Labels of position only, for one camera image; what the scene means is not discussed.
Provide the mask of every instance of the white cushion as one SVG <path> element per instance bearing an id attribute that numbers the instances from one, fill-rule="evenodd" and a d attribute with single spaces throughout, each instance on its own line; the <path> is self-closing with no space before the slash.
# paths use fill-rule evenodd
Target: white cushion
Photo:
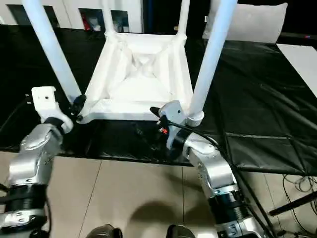
<path id="1" fill-rule="evenodd" d="M 212 0 L 203 34 L 208 39 L 221 0 Z M 287 3 L 277 6 L 237 4 L 227 40 L 275 43 L 281 33 Z"/>

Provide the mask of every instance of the black plastic sheet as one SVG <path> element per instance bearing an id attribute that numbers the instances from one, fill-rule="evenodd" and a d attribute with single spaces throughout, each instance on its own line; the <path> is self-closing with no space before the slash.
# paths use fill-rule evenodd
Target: black plastic sheet
<path id="1" fill-rule="evenodd" d="M 56 35 L 82 93 L 105 42 L 103 33 L 58 29 Z M 206 43 L 188 39 L 193 86 Z M 40 123 L 25 94 L 55 86 L 68 102 L 31 27 L 0 26 L 0 150 L 17 152 Z M 226 42 L 197 128 L 215 138 L 241 170 L 317 175 L 317 99 L 276 45 Z M 166 150 L 153 121 L 99 120 L 76 124 L 61 155 L 187 165 Z"/>

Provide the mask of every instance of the table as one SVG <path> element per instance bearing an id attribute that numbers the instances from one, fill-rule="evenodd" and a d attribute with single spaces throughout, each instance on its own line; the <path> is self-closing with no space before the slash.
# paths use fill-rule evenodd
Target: table
<path id="1" fill-rule="evenodd" d="M 103 34 L 57 29 L 56 35 L 85 92 Z M 186 43 L 193 86 L 205 47 L 201 39 Z M 22 138 L 40 122 L 25 103 L 32 87 L 55 86 L 62 110 L 68 103 L 31 27 L 0 26 L 0 51 L 0 150 L 17 152 Z M 240 170 L 316 176 L 316 58 L 312 48 L 226 42 L 198 129 L 215 138 Z M 156 134 L 153 121 L 77 124 L 65 136 L 61 155 L 190 166 L 167 151 Z"/>

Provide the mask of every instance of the shoe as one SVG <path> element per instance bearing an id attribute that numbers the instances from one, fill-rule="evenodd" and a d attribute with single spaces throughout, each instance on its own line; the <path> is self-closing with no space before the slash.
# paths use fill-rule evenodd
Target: shoe
<path id="1" fill-rule="evenodd" d="M 195 236 L 185 226 L 171 225 L 167 230 L 166 238 L 195 238 Z"/>
<path id="2" fill-rule="evenodd" d="M 123 238 L 123 235 L 119 228 L 104 225 L 93 229 L 86 238 Z"/>

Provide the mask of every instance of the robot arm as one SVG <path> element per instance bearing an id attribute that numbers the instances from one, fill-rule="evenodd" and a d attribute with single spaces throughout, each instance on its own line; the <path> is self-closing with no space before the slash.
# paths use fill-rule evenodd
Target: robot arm
<path id="1" fill-rule="evenodd" d="M 0 204 L 5 205 L 0 214 L 0 237 L 49 236 L 41 227 L 47 221 L 44 205 L 53 159 L 60 152 L 63 135 L 73 127 L 60 111 L 54 91 L 53 87 L 32 89 L 43 123 L 22 140 L 19 154 L 10 163 L 7 195 L 0 197 Z"/>
<path id="2" fill-rule="evenodd" d="M 152 108 L 151 111 L 160 117 L 160 131 L 168 133 L 167 148 L 180 150 L 198 169 L 203 192 L 215 218 L 218 236 L 264 237 L 263 230 L 249 214 L 231 167 L 218 150 L 217 143 L 211 138 L 209 141 L 184 129 L 186 117 L 179 101 L 172 101 L 159 110 Z"/>

